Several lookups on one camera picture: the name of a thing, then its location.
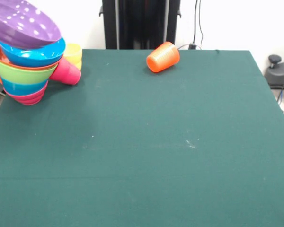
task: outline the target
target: bowl rim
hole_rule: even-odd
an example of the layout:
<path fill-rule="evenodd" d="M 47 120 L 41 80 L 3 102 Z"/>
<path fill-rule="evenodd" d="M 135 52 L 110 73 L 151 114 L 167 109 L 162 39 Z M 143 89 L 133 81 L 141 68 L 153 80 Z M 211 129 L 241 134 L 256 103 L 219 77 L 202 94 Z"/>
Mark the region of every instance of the bowl rim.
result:
<path fill-rule="evenodd" d="M 41 94 L 43 94 L 43 93 L 45 92 L 46 88 L 47 88 L 47 85 L 48 85 L 48 81 L 47 81 L 47 83 L 44 85 L 44 87 L 41 88 L 40 90 L 38 90 L 38 91 L 36 91 L 36 92 L 34 92 L 34 93 L 32 93 L 32 94 L 24 95 L 24 96 L 16 96 L 16 95 L 13 95 L 13 94 L 7 92 L 7 91 L 5 90 L 5 88 L 3 88 L 3 89 L 4 89 L 4 91 L 6 92 L 6 94 L 8 94 L 8 95 L 9 95 L 10 97 L 12 97 L 12 98 L 31 98 L 32 96 L 37 95 L 36 97 L 39 97 Z"/>
<path fill-rule="evenodd" d="M 44 80 L 44 81 L 42 81 L 42 82 L 40 82 L 40 83 L 35 83 L 35 84 L 19 84 L 19 83 L 10 82 L 10 81 L 8 81 L 8 80 L 2 78 L 2 82 L 4 81 L 4 83 L 9 84 L 10 86 L 12 86 L 12 85 L 15 84 L 15 86 L 25 86 L 25 87 L 32 86 L 32 85 L 40 85 L 40 84 L 44 84 L 44 85 L 45 85 L 48 80 L 49 80 L 49 79 L 46 79 L 46 80 Z"/>
<path fill-rule="evenodd" d="M 14 70 L 17 70 L 17 71 L 25 71 L 25 72 L 33 72 L 33 73 L 38 73 L 38 72 L 47 72 L 47 71 L 50 71 L 52 70 L 54 67 L 57 67 L 58 64 L 54 64 L 51 68 L 48 68 L 48 69 L 43 69 L 43 70 L 30 70 L 31 68 L 25 68 L 25 69 L 20 69 L 20 68 L 16 68 L 14 67 L 14 65 L 10 65 L 10 64 L 4 64 L 4 62 L 2 60 L 0 60 L 0 64 L 2 65 L 5 65 L 5 67 L 8 67 L 8 68 L 12 68 Z"/>
<path fill-rule="evenodd" d="M 59 62 L 60 62 L 60 60 L 62 59 L 62 57 L 63 57 L 63 55 L 61 55 L 61 58 L 60 58 L 57 62 L 55 62 L 55 63 L 53 63 L 53 64 L 51 64 L 51 65 L 43 66 L 43 67 L 23 67 L 23 66 L 14 65 L 14 64 L 12 64 L 11 62 L 9 62 L 9 63 L 3 62 L 1 59 L 0 59 L 0 62 L 1 62 L 2 64 L 4 64 L 4 65 L 10 66 L 10 67 L 12 67 L 12 68 L 20 69 L 20 70 L 42 71 L 42 70 L 51 69 L 51 68 L 54 67 L 55 65 L 59 64 Z"/>
<path fill-rule="evenodd" d="M 65 49 L 66 49 L 66 42 L 65 42 L 65 39 L 64 39 L 63 37 L 61 37 L 58 41 L 60 41 L 60 40 L 61 40 L 62 43 L 64 44 L 64 48 L 62 48 L 62 51 L 61 51 L 61 53 L 60 53 L 58 56 L 51 57 L 51 58 L 46 58 L 46 59 L 43 59 L 43 60 L 36 59 L 36 58 L 29 58 L 29 59 L 35 60 L 35 61 L 52 60 L 52 59 L 55 59 L 55 58 L 59 58 L 59 59 L 60 59 L 60 58 L 63 56 L 64 51 L 65 51 Z M 20 50 L 20 51 L 21 51 L 21 49 L 19 49 L 19 48 L 17 48 L 17 47 L 12 47 L 11 45 L 8 45 L 8 44 L 6 44 L 6 43 L 0 41 L 0 48 L 1 48 L 1 51 L 2 51 L 3 54 L 4 54 L 4 51 L 3 51 L 3 50 L 5 50 L 6 52 L 8 52 L 8 53 L 11 54 L 11 55 L 17 56 L 18 58 L 21 58 L 21 59 L 26 59 L 25 57 L 22 57 L 22 56 L 19 56 L 19 55 L 14 54 L 14 53 L 11 52 L 9 49 L 7 49 L 5 45 L 8 46 L 8 47 L 11 47 L 11 48 L 14 48 L 14 49 L 17 49 L 17 50 Z M 46 48 L 46 47 L 47 47 L 47 46 L 44 46 L 44 47 L 41 47 L 41 48 L 39 48 L 39 49 L 33 49 L 33 50 L 31 50 L 31 51 L 41 50 L 41 49 Z"/>

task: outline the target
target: plastic cup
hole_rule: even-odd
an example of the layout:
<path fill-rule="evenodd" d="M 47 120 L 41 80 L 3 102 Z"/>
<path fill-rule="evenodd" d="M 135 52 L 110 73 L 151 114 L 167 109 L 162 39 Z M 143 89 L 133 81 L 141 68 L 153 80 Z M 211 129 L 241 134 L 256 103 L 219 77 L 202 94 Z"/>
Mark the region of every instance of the plastic cup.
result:
<path fill-rule="evenodd" d="M 64 58 L 71 64 L 75 65 L 79 70 L 82 67 L 82 47 L 78 44 L 66 44 Z"/>
<path fill-rule="evenodd" d="M 165 70 L 180 61 L 180 53 L 174 44 L 164 42 L 146 58 L 148 68 L 153 72 Z"/>
<path fill-rule="evenodd" d="M 79 82 L 80 78 L 81 71 L 62 57 L 49 79 L 63 84 L 75 85 Z"/>

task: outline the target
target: table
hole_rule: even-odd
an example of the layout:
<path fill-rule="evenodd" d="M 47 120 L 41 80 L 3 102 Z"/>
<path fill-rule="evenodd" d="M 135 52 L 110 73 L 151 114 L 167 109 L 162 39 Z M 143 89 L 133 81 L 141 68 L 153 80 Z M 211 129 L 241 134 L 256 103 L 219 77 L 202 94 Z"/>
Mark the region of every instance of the table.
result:
<path fill-rule="evenodd" d="M 283 227 L 284 117 L 247 51 L 84 50 L 0 108 L 0 227 Z"/>

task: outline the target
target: orange cup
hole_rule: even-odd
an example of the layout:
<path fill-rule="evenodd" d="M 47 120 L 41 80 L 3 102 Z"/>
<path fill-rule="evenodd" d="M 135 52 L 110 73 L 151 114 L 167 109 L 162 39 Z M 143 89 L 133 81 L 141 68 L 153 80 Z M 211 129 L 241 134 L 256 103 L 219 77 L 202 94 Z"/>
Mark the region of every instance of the orange cup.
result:
<path fill-rule="evenodd" d="M 174 44 L 164 42 L 146 58 L 148 68 L 153 72 L 165 70 L 180 61 L 180 53 Z"/>

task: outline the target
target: stacked bowls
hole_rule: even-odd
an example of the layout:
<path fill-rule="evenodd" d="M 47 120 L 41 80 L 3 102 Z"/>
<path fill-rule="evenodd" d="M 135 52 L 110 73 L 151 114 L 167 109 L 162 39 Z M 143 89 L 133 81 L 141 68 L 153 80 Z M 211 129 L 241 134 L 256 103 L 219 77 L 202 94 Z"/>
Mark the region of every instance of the stacked bowls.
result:
<path fill-rule="evenodd" d="M 65 47 L 63 38 L 34 50 L 21 50 L 0 42 L 0 79 L 4 91 L 24 105 L 38 103 Z"/>
<path fill-rule="evenodd" d="M 73 45 L 67 60 L 65 48 L 57 25 L 38 8 L 25 0 L 0 0 L 0 83 L 10 97 L 33 105 L 49 78 L 78 83 L 82 49 Z"/>

